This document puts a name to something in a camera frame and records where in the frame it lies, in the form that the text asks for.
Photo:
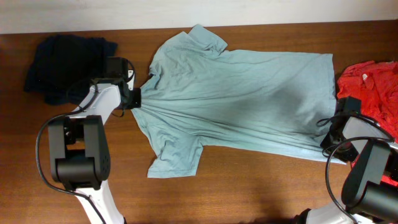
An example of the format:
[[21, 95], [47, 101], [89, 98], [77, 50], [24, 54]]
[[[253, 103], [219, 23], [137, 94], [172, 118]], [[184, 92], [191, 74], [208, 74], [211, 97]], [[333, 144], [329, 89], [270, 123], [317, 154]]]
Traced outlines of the light blue t-shirt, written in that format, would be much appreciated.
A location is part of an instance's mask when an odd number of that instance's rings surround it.
[[227, 50], [197, 25], [156, 51], [132, 113], [155, 160], [148, 177], [194, 176], [205, 146], [324, 161], [334, 115], [332, 54]]

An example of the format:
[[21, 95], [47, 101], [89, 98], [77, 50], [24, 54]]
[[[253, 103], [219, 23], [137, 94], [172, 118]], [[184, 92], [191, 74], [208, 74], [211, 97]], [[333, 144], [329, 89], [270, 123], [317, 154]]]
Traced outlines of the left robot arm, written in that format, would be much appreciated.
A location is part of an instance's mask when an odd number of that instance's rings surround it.
[[114, 110], [141, 106], [141, 90], [134, 87], [133, 64], [110, 57], [104, 74], [89, 80], [87, 96], [72, 112], [46, 121], [51, 189], [76, 197], [91, 223], [125, 223], [109, 189], [111, 156], [104, 125]]

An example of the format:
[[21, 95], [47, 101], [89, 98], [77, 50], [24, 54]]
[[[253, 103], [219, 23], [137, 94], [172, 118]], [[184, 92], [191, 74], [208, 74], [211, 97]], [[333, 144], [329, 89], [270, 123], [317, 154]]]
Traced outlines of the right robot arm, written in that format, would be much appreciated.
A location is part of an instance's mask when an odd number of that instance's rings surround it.
[[[397, 144], [377, 121], [361, 114], [361, 100], [353, 97], [337, 101], [334, 116], [321, 119], [329, 124], [320, 144], [327, 158], [325, 183], [332, 202], [322, 208], [306, 209], [294, 217], [298, 224], [311, 223], [397, 223]], [[350, 162], [341, 197], [330, 186], [331, 160]]]

